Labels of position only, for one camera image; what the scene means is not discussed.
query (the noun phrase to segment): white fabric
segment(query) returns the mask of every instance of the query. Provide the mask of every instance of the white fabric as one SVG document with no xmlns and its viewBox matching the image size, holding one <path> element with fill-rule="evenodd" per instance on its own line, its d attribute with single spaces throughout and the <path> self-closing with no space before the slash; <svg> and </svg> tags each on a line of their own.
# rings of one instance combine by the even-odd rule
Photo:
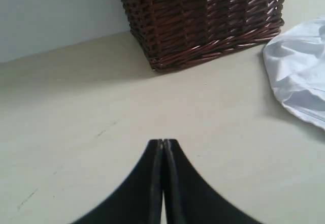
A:
<svg viewBox="0 0 325 224">
<path fill-rule="evenodd" d="M 301 120 L 325 129 L 325 17 L 275 37 L 263 53 L 277 100 Z"/>
</svg>

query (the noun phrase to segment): wicker basket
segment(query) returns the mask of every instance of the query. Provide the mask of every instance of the wicker basket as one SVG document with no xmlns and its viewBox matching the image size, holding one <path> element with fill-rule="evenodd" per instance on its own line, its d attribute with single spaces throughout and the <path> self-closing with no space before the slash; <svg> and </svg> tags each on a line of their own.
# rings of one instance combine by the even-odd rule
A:
<svg viewBox="0 0 325 224">
<path fill-rule="evenodd" d="M 272 39 L 284 0 L 122 0 L 157 71 L 188 68 Z"/>
</svg>

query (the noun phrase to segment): black curved object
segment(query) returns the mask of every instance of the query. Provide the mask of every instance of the black curved object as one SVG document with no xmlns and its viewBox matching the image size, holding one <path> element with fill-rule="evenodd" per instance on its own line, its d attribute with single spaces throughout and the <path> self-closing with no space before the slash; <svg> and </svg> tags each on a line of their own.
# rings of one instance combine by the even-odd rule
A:
<svg viewBox="0 0 325 224">
<path fill-rule="evenodd" d="M 151 140 L 124 183 L 74 224 L 261 224 L 230 204 L 197 173 L 177 140 Z"/>
</svg>

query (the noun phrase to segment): beige floor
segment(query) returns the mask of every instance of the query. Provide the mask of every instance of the beige floor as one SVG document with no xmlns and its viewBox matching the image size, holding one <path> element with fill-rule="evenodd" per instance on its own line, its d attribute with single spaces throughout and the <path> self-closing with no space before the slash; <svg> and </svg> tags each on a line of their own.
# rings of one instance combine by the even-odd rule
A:
<svg viewBox="0 0 325 224">
<path fill-rule="evenodd" d="M 325 0 L 286 0 L 284 30 Z M 151 71 L 119 34 L 0 65 L 0 223 L 69 223 L 111 193 L 151 138 L 264 223 L 325 223 L 325 133 L 273 98 L 262 46 Z"/>
</svg>

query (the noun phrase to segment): white wall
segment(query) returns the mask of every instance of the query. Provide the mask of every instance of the white wall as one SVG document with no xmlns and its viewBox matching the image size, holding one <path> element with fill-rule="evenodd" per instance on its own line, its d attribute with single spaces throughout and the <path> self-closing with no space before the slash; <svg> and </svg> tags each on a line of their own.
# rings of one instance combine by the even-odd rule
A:
<svg viewBox="0 0 325 224">
<path fill-rule="evenodd" d="M 126 30 L 120 0 L 0 0 L 0 62 Z"/>
</svg>

